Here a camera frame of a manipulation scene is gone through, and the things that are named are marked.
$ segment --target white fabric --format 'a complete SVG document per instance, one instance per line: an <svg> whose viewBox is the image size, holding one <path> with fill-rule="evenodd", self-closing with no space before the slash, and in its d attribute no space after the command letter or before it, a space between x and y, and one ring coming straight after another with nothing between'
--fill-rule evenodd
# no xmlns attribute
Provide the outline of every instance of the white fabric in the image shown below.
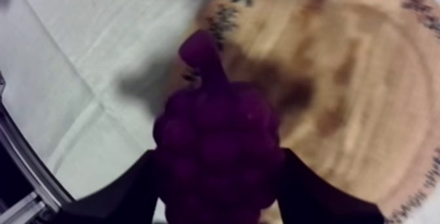
<svg viewBox="0 0 440 224"><path fill-rule="evenodd" d="M74 197L155 146L166 64L202 1L0 0L4 103ZM409 223L440 223L439 203L440 191Z"/></svg>

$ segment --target purple grapes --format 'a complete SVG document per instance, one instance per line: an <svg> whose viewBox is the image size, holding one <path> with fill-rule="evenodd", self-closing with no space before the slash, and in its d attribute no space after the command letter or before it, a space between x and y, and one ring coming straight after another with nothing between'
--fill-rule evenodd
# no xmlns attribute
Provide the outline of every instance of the purple grapes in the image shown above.
<svg viewBox="0 0 440 224"><path fill-rule="evenodd" d="M169 224L257 224L276 199L279 121L251 84L227 81L212 44L199 31L181 47L202 85L171 95L155 122L159 197Z"/></svg>

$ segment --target grape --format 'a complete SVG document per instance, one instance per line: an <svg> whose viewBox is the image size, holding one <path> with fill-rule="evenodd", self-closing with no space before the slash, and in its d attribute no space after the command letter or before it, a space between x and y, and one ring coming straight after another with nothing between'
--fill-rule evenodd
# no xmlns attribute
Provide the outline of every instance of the grape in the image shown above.
<svg viewBox="0 0 440 224"><path fill-rule="evenodd" d="M245 169L239 176L238 182L244 191L258 191L262 182L265 181L266 175L259 168Z"/></svg>
<svg viewBox="0 0 440 224"><path fill-rule="evenodd" d="M228 219L228 224L257 224L260 217L260 210L257 208L240 208L234 210Z"/></svg>
<svg viewBox="0 0 440 224"><path fill-rule="evenodd" d="M238 204L241 195L231 176L207 176L202 182L202 194L214 206Z"/></svg>
<svg viewBox="0 0 440 224"><path fill-rule="evenodd" d="M165 112L169 115L186 117L191 112L194 97L197 91L193 88L184 88L174 92L166 102Z"/></svg>
<svg viewBox="0 0 440 224"><path fill-rule="evenodd" d="M277 149L276 141L262 132L241 133L239 135L242 148L242 160L248 164L265 164L265 158Z"/></svg>
<svg viewBox="0 0 440 224"><path fill-rule="evenodd" d="M201 94L195 100L194 120L203 130L224 128L233 121L234 100L228 96Z"/></svg>
<svg viewBox="0 0 440 224"><path fill-rule="evenodd" d="M268 185L262 187L260 191L251 196L250 205L260 210L269 208L276 200L276 194L271 191L272 188Z"/></svg>
<svg viewBox="0 0 440 224"><path fill-rule="evenodd" d="M169 224L257 224L276 198L280 120L250 83L228 82L204 32L182 46L202 86L171 95L155 122L159 197Z"/></svg>
<svg viewBox="0 0 440 224"><path fill-rule="evenodd" d="M199 168L193 159L185 158L175 161L172 177L176 183L183 186L195 186L198 181Z"/></svg>
<svg viewBox="0 0 440 224"><path fill-rule="evenodd" d="M236 124L246 130L267 130L270 124L270 106L255 91L240 93Z"/></svg>
<svg viewBox="0 0 440 224"><path fill-rule="evenodd" d="M200 143L201 158L208 170L232 170L232 167L238 162L240 146L234 134L206 134Z"/></svg>
<svg viewBox="0 0 440 224"><path fill-rule="evenodd" d="M167 149L179 153L195 143L196 135L188 121L171 119L166 122L162 140Z"/></svg>

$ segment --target metal frame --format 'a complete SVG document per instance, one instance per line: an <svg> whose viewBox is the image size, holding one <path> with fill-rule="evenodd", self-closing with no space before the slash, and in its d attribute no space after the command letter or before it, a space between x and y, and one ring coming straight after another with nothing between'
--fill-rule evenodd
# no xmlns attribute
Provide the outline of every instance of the metal frame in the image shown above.
<svg viewBox="0 0 440 224"><path fill-rule="evenodd" d="M45 204L37 193L32 192L0 215L0 224L30 223L43 209Z"/></svg>
<svg viewBox="0 0 440 224"><path fill-rule="evenodd" d="M5 87L6 82L0 73L0 99ZM57 212L61 206L74 201L74 198L61 186L60 182L36 155L1 102L0 144L31 183L35 189L35 194L52 211Z"/></svg>

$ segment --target wooden board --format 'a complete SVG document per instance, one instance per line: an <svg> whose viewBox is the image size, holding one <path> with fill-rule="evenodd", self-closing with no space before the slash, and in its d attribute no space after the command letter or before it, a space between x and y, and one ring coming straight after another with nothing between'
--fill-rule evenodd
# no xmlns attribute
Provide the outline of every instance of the wooden board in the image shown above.
<svg viewBox="0 0 440 224"><path fill-rule="evenodd" d="M211 0L189 34L210 30L230 79L263 90L283 147L397 223L440 176L439 14L433 0ZM171 78L196 79L179 61Z"/></svg>

